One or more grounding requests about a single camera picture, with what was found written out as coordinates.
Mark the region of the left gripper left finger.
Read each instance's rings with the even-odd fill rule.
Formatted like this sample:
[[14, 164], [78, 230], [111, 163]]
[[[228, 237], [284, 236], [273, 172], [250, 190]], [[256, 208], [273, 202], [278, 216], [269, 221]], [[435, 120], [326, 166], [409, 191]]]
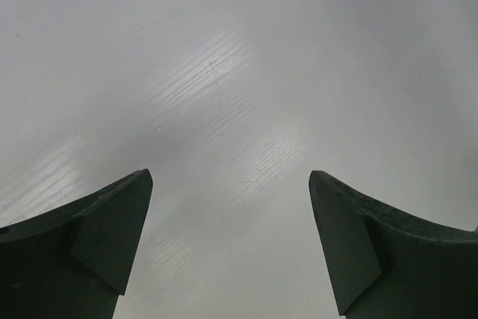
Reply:
[[112, 318], [151, 195], [151, 173], [137, 170], [1, 228], [1, 317]]

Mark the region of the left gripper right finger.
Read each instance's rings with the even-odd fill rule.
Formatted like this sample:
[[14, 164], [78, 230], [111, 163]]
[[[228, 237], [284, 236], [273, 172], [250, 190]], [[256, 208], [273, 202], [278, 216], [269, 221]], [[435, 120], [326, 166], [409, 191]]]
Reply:
[[322, 170], [308, 186], [341, 316], [477, 316], [476, 232], [408, 214]]

